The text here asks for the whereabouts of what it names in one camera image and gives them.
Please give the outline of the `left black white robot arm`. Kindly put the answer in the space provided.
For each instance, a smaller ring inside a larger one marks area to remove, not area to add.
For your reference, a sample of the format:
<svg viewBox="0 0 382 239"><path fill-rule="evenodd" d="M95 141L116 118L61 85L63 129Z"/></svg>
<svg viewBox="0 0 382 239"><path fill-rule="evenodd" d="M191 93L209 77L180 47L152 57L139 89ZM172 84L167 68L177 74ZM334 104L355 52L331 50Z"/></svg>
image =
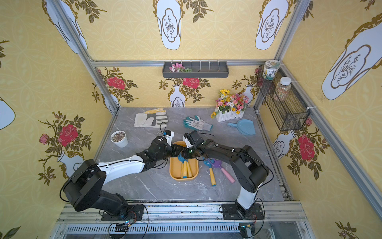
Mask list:
<svg viewBox="0 0 382 239"><path fill-rule="evenodd" d="M171 138L158 136L148 149L125 159L103 163L87 160L64 183L60 192L77 212L94 208L124 219L129 211L127 201L117 193L103 190L103 186L115 179L154 168L157 161L179 156L183 147L168 144L168 139Z"/></svg>

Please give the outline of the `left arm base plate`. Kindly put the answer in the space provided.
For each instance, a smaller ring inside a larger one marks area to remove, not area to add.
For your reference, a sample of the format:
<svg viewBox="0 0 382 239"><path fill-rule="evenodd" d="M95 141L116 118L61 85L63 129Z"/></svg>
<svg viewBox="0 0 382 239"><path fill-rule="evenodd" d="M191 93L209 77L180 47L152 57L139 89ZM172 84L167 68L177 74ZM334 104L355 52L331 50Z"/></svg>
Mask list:
<svg viewBox="0 0 382 239"><path fill-rule="evenodd" d="M133 221L141 221L145 213L145 207L143 204L132 204L124 207L122 209L122 214L119 216L112 216L106 212L102 214L101 221L128 221L133 219Z"/></svg>

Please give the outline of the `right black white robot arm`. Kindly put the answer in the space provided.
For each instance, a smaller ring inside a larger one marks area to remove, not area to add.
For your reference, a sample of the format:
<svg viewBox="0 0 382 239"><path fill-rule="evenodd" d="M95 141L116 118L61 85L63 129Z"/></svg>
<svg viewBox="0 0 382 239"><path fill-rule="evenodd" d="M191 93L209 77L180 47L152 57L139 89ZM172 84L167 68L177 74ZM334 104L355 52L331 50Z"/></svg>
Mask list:
<svg viewBox="0 0 382 239"><path fill-rule="evenodd" d="M254 149L248 145L242 148L230 147L219 144L213 139L203 139L195 130L185 133L183 140L187 146L182 153L183 157L202 156L230 164L241 185L235 202L238 214L244 217L251 213L259 189L266 184L266 179L272 172Z"/></svg>

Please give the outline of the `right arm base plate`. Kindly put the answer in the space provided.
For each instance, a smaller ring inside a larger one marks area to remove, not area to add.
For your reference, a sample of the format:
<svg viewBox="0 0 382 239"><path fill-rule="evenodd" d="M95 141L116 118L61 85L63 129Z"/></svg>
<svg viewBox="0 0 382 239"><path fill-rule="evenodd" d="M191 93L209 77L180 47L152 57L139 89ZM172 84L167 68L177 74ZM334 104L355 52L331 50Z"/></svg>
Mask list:
<svg viewBox="0 0 382 239"><path fill-rule="evenodd" d="M223 204L221 208L224 220L263 220L264 210L258 203L249 209L242 208L238 203Z"/></svg>

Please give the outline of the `blue rake yellow handle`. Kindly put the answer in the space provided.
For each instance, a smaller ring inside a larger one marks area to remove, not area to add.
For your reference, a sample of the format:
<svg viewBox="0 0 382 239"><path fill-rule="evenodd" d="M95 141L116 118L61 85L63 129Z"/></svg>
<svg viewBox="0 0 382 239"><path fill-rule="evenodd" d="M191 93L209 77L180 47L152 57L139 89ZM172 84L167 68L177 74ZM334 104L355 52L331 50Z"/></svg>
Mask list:
<svg viewBox="0 0 382 239"><path fill-rule="evenodd" d="M204 164L206 164L209 167L211 185L216 186L216 179L214 176L211 162L208 159L205 159Z"/></svg>
<svg viewBox="0 0 382 239"><path fill-rule="evenodd" d="M181 178L187 178L187 170L181 153L178 155L178 160L181 162Z"/></svg>
<svg viewBox="0 0 382 239"><path fill-rule="evenodd" d="M187 177L188 178L192 178L193 174L192 174L192 170L191 170L191 167L190 167L190 164L189 164L188 160L186 160L186 166L187 166Z"/></svg>

